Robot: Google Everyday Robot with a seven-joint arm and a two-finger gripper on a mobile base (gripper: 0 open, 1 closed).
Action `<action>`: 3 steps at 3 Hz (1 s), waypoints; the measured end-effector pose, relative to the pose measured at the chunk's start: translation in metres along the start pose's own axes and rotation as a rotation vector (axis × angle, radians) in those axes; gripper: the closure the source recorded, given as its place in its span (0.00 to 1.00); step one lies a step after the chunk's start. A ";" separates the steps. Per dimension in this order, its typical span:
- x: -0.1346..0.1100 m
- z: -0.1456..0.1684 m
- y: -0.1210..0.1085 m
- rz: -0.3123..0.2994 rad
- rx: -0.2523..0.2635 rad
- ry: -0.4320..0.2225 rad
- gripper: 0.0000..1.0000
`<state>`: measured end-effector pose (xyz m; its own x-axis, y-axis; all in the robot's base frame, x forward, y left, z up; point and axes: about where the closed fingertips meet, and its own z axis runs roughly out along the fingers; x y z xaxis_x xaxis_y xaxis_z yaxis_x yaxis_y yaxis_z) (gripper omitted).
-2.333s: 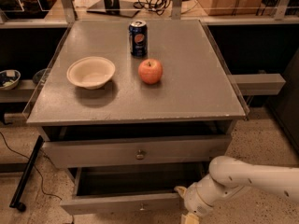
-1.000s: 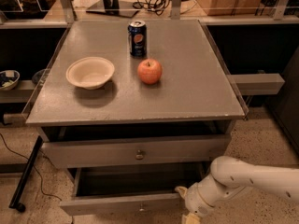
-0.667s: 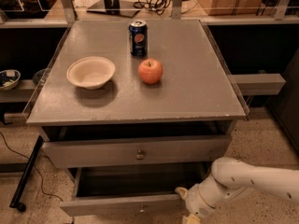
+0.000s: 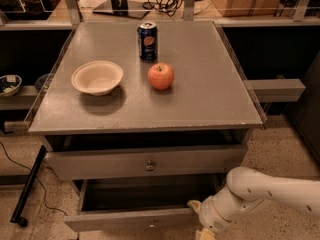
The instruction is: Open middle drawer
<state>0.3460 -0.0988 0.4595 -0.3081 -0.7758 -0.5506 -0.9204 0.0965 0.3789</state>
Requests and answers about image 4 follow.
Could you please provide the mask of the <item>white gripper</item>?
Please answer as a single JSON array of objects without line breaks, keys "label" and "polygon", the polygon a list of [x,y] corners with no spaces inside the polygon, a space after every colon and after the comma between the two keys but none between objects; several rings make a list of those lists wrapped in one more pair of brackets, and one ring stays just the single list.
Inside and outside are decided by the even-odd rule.
[{"label": "white gripper", "polygon": [[199,222],[204,227],[202,230],[196,231],[195,240],[216,240],[214,233],[222,232],[231,225],[231,222],[220,214],[217,204],[214,197],[208,197],[202,203],[198,200],[187,202],[187,205],[198,214]]}]

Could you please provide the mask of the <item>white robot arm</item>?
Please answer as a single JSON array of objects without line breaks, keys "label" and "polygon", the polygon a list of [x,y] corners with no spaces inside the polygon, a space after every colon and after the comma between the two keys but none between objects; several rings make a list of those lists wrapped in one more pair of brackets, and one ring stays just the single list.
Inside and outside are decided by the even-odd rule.
[{"label": "white robot arm", "polygon": [[195,240],[216,240],[216,234],[231,225],[233,216],[259,211],[271,201],[319,217],[320,182],[273,177],[251,168],[236,167],[227,174],[225,185],[215,195],[202,202],[188,201],[202,225],[196,231]]}]

